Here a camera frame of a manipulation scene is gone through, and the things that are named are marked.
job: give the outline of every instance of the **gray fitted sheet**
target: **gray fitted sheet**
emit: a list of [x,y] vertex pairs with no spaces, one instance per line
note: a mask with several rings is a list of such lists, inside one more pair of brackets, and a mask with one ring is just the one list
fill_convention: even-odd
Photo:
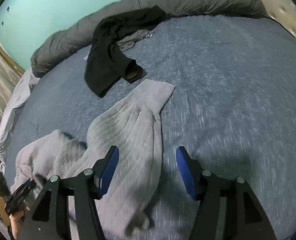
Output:
[[[55,129],[85,141],[93,119],[139,84],[120,80],[98,98],[83,78],[88,51],[61,62],[32,91],[7,150],[9,185],[25,145]],[[296,231],[296,38],[265,18],[185,17],[161,23],[126,55],[145,69],[145,78],[176,85],[161,113],[163,166],[147,209],[154,227],[136,239],[188,239],[198,203],[186,194],[176,167],[180,145],[219,176],[245,177],[278,239],[291,236]]]

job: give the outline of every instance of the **wooden baseboard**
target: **wooden baseboard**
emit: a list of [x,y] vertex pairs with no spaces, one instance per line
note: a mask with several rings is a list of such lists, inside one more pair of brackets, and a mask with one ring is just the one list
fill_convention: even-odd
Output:
[[0,55],[7,62],[10,67],[12,67],[15,71],[17,71],[20,75],[24,74],[24,70],[15,62],[13,59],[2,49],[0,46]]

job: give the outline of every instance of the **wall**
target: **wall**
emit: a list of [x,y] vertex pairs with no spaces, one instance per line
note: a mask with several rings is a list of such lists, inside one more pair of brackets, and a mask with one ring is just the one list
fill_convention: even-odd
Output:
[[0,7],[0,45],[27,69],[32,53],[48,36],[114,1],[118,0],[5,0]]

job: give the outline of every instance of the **silver screw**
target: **silver screw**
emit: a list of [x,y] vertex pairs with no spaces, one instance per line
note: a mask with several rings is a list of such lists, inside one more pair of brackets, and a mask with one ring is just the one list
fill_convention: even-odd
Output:
[[59,177],[57,175],[52,175],[49,180],[51,182],[56,182],[58,179],[59,179]]
[[90,176],[90,175],[92,175],[92,173],[93,173],[92,169],[85,169],[85,170],[84,170],[84,174],[85,174],[86,176]]
[[202,175],[203,175],[203,176],[206,176],[206,177],[210,177],[210,176],[211,176],[211,171],[204,170],[204,171],[202,172]]
[[245,182],[245,179],[242,177],[237,177],[237,182],[239,182],[240,184],[243,184]]

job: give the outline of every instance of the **blue gripper pad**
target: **blue gripper pad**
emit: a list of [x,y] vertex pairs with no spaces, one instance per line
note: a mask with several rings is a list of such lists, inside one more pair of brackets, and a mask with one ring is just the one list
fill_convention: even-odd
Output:
[[108,191],[110,182],[112,180],[112,177],[115,173],[118,161],[119,161],[119,150],[116,146],[112,146],[107,155],[106,158],[106,165],[104,167],[103,172],[101,173],[99,177],[99,187],[98,187],[98,193],[101,197],[105,195]]
[[185,147],[179,146],[176,150],[177,165],[186,187],[187,193],[194,199],[197,200],[197,193],[195,191],[195,180],[190,170],[190,157]]

